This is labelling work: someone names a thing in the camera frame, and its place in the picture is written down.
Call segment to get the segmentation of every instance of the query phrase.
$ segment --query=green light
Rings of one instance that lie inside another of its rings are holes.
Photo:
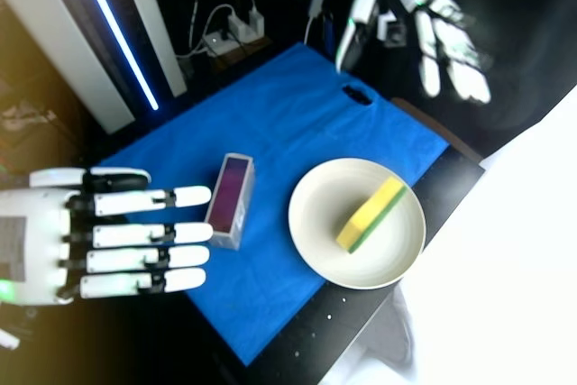
[[[14,301],[14,284],[11,281],[0,280],[0,301]]]

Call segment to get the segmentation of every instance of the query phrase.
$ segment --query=rectangular box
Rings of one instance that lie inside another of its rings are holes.
[[[205,222],[211,224],[215,231],[209,241],[211,245],[233,250],[241,247],[253,187],[252,158],[239,153],[227,153],[206,212]]]

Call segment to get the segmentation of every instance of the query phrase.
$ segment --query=hole in blue cloth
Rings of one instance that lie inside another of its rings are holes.
[[[343,92],[357,104],[371,105],[372,100],[360,89],[355,89],[349,85],[343,87]]]

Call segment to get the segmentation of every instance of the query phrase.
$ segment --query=white plate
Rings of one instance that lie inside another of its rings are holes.
[[[336,243],[348,219],[388,177],[381,165],[354,158],[331,160],[298,182],[288,206],[293,242],[305,262],[334,284],[376,289],[399,280],[425,245],[425,216],[408,191],[353,253]]]

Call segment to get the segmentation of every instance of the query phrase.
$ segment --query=yellow and green sponge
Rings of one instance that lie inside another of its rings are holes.
[[[336,237],[337,243],[347,252],[354,252],[403,197],[406,190],[403,182],[392,176],[388,178],[344,225]]]

